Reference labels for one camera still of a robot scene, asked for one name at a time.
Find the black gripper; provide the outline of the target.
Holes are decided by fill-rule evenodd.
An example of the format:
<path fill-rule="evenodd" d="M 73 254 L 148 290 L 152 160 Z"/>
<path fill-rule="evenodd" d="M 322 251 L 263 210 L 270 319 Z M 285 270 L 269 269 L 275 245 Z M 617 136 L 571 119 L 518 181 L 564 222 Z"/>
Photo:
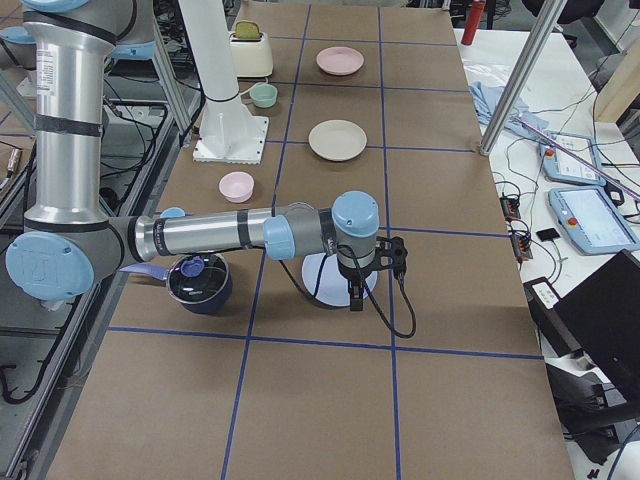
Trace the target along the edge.
<path fill-rule="evenodd" d="M 407 249 L 404 239 L 377 236 L 372 252 L 358 257 L 350 245 L 339 245 L 337 250 L 338 269 L 347 279 L 351 311 L 363 310 L 364 292 L 371 295 L 367 279 L 373 272 L 391 270 L 401 290 L 405 288 L 407 271 Z"/>

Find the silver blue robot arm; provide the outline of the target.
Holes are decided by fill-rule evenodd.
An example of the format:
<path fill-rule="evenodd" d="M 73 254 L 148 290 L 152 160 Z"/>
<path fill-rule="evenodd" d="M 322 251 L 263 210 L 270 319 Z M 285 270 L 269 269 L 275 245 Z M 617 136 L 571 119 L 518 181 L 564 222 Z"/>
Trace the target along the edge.
<path fill-rule="evenodd" d="M 158 256 L 262 248 L 274 260 L 333 255 L 360 310 L 368 276 L 406 274 L 402 239 L 378 233 L 376 201 L 361 191 L 328 209 L 289 205 L 182 218 L 111 217 L 99 205 L 103 81 L 120 46 L 150 57 L 149 1 L 27 1 L 24 25 L 36 43 L 36 200 L 5 265 L 26 294 L 63 301 L 117 270 Z"/>

